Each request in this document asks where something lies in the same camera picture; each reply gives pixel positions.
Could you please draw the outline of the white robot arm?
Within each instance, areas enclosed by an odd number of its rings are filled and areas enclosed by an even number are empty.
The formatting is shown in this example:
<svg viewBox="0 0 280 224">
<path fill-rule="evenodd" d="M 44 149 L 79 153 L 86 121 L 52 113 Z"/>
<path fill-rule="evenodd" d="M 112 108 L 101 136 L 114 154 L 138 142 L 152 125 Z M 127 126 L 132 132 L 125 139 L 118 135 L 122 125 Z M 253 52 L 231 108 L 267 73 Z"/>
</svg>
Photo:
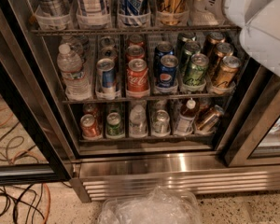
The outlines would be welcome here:
<svg viewBox="0 0 280 224">
<path fill-rule="evenodd" d="M 201 9 L 241 28 L 240 44 L 280 77 L 280 0 L 196 0 Z"/>
</svg>

